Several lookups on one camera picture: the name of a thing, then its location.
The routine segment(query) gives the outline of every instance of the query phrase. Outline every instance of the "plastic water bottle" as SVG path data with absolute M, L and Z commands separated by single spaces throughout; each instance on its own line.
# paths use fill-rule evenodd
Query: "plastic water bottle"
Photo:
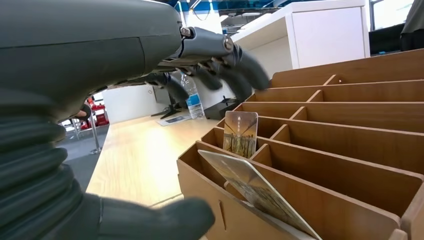
M 187 99 L 187 107 L 190 111 L 192 119 L 203 119 L 205 117 L 205 111 L 203 110 L 202 103 L 200 102 L 198 89 L 195 81 L 181 73 L 181 86 L 187 91 L 189 98 Z

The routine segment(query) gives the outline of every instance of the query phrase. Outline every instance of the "cardboard compartment box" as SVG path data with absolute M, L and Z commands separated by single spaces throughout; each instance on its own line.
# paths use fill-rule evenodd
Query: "cardboard compartment box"
M 424 239 L 422 63 L 424 49 L 279 72 L 234 109 L 259 115 L 246 160 L 322 239 Z M 236 156 L 222 149 L 224 124 L 177 160 L 182 193 L 216 216 L 207 238 L 306 239 L 246 205 L 198 154 Z

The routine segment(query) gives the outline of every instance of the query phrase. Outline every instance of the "wooden table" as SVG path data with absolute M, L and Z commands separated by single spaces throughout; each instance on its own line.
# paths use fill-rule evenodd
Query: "wooden table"
M 176 160 L 217 121 L 161 126 L 158 119 L 144 117 L 109 127 L 88 193 L 155 207 L 183 197 Z

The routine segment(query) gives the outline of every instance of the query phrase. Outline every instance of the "metal joint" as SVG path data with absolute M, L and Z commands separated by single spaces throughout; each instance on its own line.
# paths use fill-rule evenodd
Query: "metal joint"
M 224 39 L 224 48 L 228 51 L 232 51 L 233 47 L 234 47 L 233 40 L 230 37 L 226 36 Z
M 179 29 L 179 32 L 181 33 L 181 36 L 191 38 L 193 36 L 192 31 L 188 27 L 181 27 Z

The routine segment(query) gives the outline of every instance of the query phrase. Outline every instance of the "robotic hand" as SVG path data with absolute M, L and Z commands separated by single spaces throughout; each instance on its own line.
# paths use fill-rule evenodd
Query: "robotic hand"
M 149 209 L 82 192 L 55 147 L 65 137 L 57 122 L 151 73 L 186 99 L 167 77 L 175 70 L 213 90 L 223 79 L 244 100 L 269 81 L 247 52 L 144 0 L 1 0 L 0 33 L 0 239 L 197 240 L 212 226 L 200 199 Z

